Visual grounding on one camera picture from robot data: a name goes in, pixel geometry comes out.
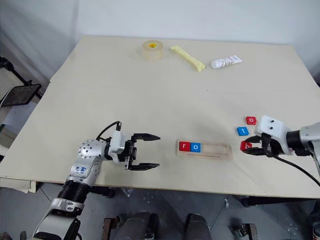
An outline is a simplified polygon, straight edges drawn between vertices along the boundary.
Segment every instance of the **table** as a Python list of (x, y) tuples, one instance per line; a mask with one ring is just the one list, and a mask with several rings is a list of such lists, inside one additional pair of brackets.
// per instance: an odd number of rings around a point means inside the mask
[[(1, 163), (2, 178), (63, 183), (77, 149), (108, 124), (150, 133), (137, 144), (129, 171), (103, 163), (98, 186), (155, 188), (250, 196), (319, 198), (319, 187), (297, 169), (239, 150), (246, 116), (269, 115), (292, 130), (320, 119), (320, 90), (291, 45), (160, 39), (164, 58), (141, 55), (145, 38), (83, 36), (52, 77), (43, 98)], [(180, 45), (206, 64), (195, 71), (170, 46)], [(212, 60), (237, 55), (242, 63), (212, 69)], [(248, 126), (250, 135), (254, 126)], [(177, 140), (229, 143), (232, 160), (177, 156)], [(284, 156), (319, 179), (313, 159)]]

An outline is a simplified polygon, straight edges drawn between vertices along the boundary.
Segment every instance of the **concrete floor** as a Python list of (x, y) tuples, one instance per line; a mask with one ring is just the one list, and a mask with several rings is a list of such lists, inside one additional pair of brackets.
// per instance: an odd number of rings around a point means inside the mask
[[(29, 237), (50, 201), (61, 186), (45, 183), (36, 193), (22, 193), (13, 189), (0, 190), (0, 232), (8, 232), (19, 239), (21, 231)], [(243, 207), (232, 195), (170, 190), (135, 189), (127, 197), (116, 189), (114, 198), (89, 193), (79, 217), (79, 233), (84, 240), (100, 240), (103, 221), (117, 214), (127, 215), (149, 211), (160, 217), (162, 239), (183, 238), (185, 220), (189, 213), (201, 214), (210, 226), (213, 240), (236, 240), (229, 227), (234, 222), (256, 224), (259, 240), (311, 239), (307, 216), (315, 201)]]

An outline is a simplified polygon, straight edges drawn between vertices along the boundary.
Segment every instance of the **wooden board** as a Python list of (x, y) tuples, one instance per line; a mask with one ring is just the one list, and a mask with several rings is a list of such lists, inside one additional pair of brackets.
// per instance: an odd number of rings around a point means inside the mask
[[(0, 176), (63, 183), (81, 142), (120, 120), (129, 136), (161, 137), (137, 145), (137, 163), (160, 166), (135, 172), (107, 161), (97, 185), (320, 197), (319, 187), (295, 168), (239, 150), (246, 137), (238, 136), (236, 127), (246, 126), (246, 116), (269, 115), (292, 130), (319, 121), (319, 89), (291, 46), (161, 40), (164, 46), (181, 45), (205, 63), (234, 54), (244, 60), (196, 72), (170, 52), (159, 62), (145, 61), (134, 50), (144, 41), (84, 37), (52, 78), (2, 161)], [(254, 126), (248, 129), (252, 136)], [(177, 156), (177, 139), (228, 143), (233, 158)], [(284, 158), (319, 178), (311, 157)]]

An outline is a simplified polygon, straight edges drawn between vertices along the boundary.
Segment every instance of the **white tube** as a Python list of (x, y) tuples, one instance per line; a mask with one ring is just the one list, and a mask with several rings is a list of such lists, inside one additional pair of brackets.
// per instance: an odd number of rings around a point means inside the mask
[(220, 58), (211, 62), (211, 66), (213, 69), (219, 69), (226, 66), (230, 66), (232, 64), (242, 63), (243, 61), (238, 58), (236, 55), (228, 56), (225, 58)]

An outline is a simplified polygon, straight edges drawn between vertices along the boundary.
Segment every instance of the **black cable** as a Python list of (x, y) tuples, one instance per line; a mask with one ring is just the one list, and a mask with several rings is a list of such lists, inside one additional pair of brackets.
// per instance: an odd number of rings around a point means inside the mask
[(290, 161), (287, 161), (287, 160), (285, 160), (285, 159), (283, 159), (283, 158), (281, 158), (281, 157), (278, 157), (278, 156), (272, 154), (270, 151), (268, 151), (268, 150), (266, 150), (266, 149), (264, 149), (264, 150), (265, 150), (265, 152), (266, 152), (268, 155), (272, 156), (273, 158), (275, 158), (275, 159), (277, 159), (277, 160), (279, 160), (279, 161), (281, 161), (281, 162), (283, 162), (283, 163), (289, 164), (290, 166), (295, 167), (296, 169), (300, 170), (300, 171), (303, 172), (305, 175), (307, 175), (309, 178), (311, 178), (311, 179), (312, 179), (316, 184), (318, 184), (318, 186), (320, 187), (320, 182), (319, 182), (314, 176), (312, 176), (309, 172), (307, 172), (306, 170), (304, 170), (302, 167), (300, 167), (300, 166), (298, 166), (298, 165), (296, 165), (296, 164), (294, 164), (294, 163), (292, 163), (292, 162), (290, 162)]
[(115, 121), (115, 122), (111, 123), (111, 124), (110, 124), (109, 126), (107, 126), (105, 129), (103, 129), (103, 130), (100, 132), (100, 134), (99, 134), (95, 139), (99, 141), (101, 135), (104, 134), (105, 131), (107, 131), (109, 128), (111, 128), (111, 127), (114, 126), (114, 125), (121, 126), (121, 122), (120, 122), (120, 121)]
[(76, 236), (79, 238), (79, 240), (82, 240), (82, 236), (80, 235), (80, 233), (77, 233)]

